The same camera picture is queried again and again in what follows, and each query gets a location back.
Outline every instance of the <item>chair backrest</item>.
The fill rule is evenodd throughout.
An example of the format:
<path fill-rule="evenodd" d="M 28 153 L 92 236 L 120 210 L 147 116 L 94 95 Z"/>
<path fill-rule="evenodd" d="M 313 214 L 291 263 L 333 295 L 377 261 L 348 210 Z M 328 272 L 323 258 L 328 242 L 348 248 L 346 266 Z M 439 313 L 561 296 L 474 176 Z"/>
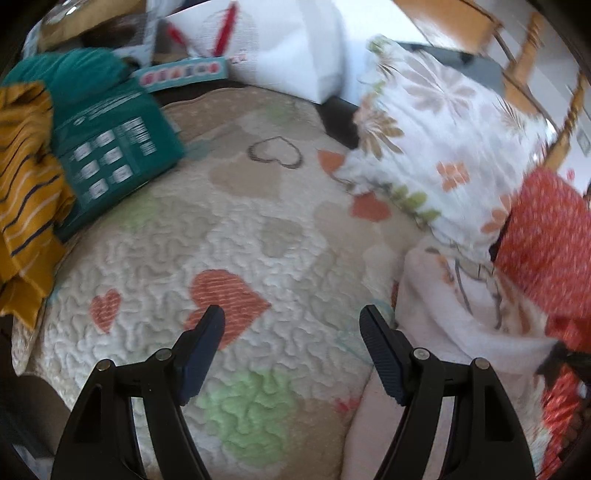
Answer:
<path fill-rule="evenodd" d="M 540 34 L 544 27 L 545 19 L 539 12 L 534 12 L 527 28 L 527 36 L 517 58 L 514 58 L 499 34 L 495 38 L 509 58 L 509 66 L 505 69 L 505 97 L 508 102 L 528 114 L 540 113 L 553 125 L 548 113 L 534 99 L 528 87 L 528 81 L 533 71 L 538 49 L 541 45 Z M 558 135 L 554 144 L 548 149 L 544 159 L 544 165 L 557 171 L 570 151 L 570 137 L 574 131 L 580 111 L 584 105 L 585 88 L 587 80 L 582 71 L 579 71 L 577 87 L 571 97 L 569 111 L 561 127 L 554 125 Z"/>

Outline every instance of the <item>floor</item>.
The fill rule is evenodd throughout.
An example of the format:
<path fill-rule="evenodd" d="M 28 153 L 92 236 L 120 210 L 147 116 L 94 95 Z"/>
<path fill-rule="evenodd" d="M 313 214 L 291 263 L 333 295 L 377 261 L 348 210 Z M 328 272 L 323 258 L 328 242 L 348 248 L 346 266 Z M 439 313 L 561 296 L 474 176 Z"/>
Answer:
<path fill-rule="evenodd" d="M 0 385 L 0 408 L 18 417 L 24 427 L 55 454 L 70 412 L 45 381 L 15 375 L 9 339 L 5 335 L 0 335 Z"/>

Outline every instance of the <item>wooden chair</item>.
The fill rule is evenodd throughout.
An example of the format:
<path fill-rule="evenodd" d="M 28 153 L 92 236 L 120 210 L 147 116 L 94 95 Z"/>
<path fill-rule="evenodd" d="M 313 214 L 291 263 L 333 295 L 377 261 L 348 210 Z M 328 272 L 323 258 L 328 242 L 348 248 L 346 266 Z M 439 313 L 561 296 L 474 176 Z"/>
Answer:
<path fill-rule="evenodd" d="M 483 53 L 501 22 L 473 0 L 394 0 L 435 47 Z"/>
<path fill-rule="evenodd" d="M 548 153 L 544 159 L 544 165 L 557 171 L 564 163 L 570 151 L 570 137 L 576 126 L 579 113 L 583 109 L 587 80 L 583 72 L 579 71 L 577 87 L 573 91 L 569 111 L 564 119 L 564 124 L 558 128 L 540 103 L 534 99 L 528 87 L 528 81 L 535 65 L 538 49 L 541 45 L 540 33 L 544 23 L 545 19 L 541 13 L 534 12 L 532 14 L 527 29 L 527 37 L 517 58 L 513 57 L 498 33 L 495 37 L 509 58 L 509 66 L 503 73 L 505 98 L 523 113 L 531 115 L 542 114 L 554 125 L 557 131 L 557 139 L 548 149 Z"/>

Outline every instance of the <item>teal cloth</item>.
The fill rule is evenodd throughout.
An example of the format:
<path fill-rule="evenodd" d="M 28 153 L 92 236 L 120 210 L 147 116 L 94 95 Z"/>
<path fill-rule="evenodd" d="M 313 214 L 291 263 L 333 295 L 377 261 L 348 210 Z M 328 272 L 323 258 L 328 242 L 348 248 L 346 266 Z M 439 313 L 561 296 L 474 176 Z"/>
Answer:
<path fill-rule="evenodd" d="M 2 85 L 43 81 L 59 116 L 68 107 L 126 81 L 129 74 L 125 62 L 107 48 L 77 48 L 21 60 Z"/>

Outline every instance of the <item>floral pillow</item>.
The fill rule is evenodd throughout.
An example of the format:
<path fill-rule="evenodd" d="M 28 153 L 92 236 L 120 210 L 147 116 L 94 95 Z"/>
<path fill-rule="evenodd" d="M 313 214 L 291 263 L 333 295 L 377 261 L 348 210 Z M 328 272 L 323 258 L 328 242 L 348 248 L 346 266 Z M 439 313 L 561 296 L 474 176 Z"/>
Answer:
<path fill-rule="evenodd" d="M 354 121 L 359 148 L 335 176 L 362 194 L 388 189 L 400 208 L 472 260 L 490 260 L 524 175 L 552 140 L 528 116 L 425 52 L 377 37 Z"/>

